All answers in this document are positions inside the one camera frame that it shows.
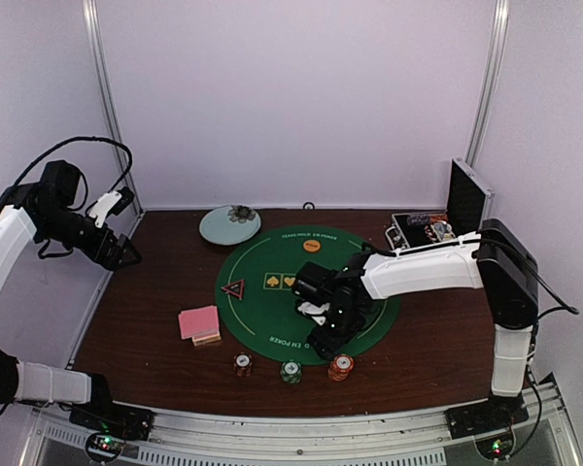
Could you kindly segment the red poker chip stack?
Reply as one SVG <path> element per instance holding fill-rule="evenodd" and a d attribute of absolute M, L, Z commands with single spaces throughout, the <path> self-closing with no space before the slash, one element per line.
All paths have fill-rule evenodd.
<path fill-rule="evenodd" d="M 347 354 L 339 354 L 330 361 L 327 376 L 333 382 L 343 382 L 349 377 L 353 369 L 353 357 Z"/>

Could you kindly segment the orange big blind button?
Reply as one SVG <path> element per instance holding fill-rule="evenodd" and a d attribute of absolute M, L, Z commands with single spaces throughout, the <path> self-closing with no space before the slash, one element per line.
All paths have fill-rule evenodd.
<path fill-rule="evenodd" d="M 322 245 L 317 240 L 307 240 L 303 243 L 303 249 L 307 252 L 315 253 L 321 249 Z"/>

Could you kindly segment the black triangular dealer button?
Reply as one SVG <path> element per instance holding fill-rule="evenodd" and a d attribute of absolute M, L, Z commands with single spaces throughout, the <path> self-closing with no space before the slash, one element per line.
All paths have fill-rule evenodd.
<path fill-rule="evenodd" d="M 245 285 L 245 280 L 240 279 L 238 281 L 225 284 L 222 287 L 222 292 L 238 300 L 242 300 L 245 293 Z"/>

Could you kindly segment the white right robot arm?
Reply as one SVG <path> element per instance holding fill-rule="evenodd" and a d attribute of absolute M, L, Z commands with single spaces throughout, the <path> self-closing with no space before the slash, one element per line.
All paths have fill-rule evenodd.
<path fill-rule="evenodd" d="M 479 407 L 485 427 L 501 427 L 516 401 L 538 323 L 537 263 L 498 219 L 432 245 L 378 250 L 365 243 L 340 269 L 305 263 L 291 292 L 315 326 L 307 342 L 331 359 L 355 337 L 378 301 L 440 289 L 481 289 L 495 329 L 492 397 Z"/>

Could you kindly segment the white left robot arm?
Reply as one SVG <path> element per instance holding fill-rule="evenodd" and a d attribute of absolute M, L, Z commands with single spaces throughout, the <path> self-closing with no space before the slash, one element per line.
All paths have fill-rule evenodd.
<path fill-rule="evenodd" d="M 124 235 L 108 226 L 134 199 L 124 186 L 104 193 L 84 215 L 73 208 L 84 175 L 65 160 L 46 165 L 35 183 L 13 185 L 0 197 L 0 293 L 20 254 L 31 243 L 59 242 L 65 253 L 80 250 L 92 262 L 115 272 L 141 262 Z M 84 417 L 100 431 L 120 423 L 120 409 L 96 393 L 97 376 L 25 362 L 0 349 L 0 405 L 15 402 L 82 405 Z"/>

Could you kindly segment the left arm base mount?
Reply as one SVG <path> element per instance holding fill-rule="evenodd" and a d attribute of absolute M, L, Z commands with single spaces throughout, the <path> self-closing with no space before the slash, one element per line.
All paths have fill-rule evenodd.
<path fill-rule="evenodd" d="M 91 398 L 70 406 L 69 421 L 89 430 L 110 434 L 127 441 L 147 441 L 154 413 L 114 401 L 106 378 L 90 374 Z"/>

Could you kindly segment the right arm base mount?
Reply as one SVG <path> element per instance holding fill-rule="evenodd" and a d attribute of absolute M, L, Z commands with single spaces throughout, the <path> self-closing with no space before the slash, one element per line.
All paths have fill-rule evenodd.
<path fill-rule="evenodd" d="M 445 412 L 451 437 L 456 440 L 506 429 L 529 419 L 522 394 L 491 395 L 487 400 L 450 408 Z"/>

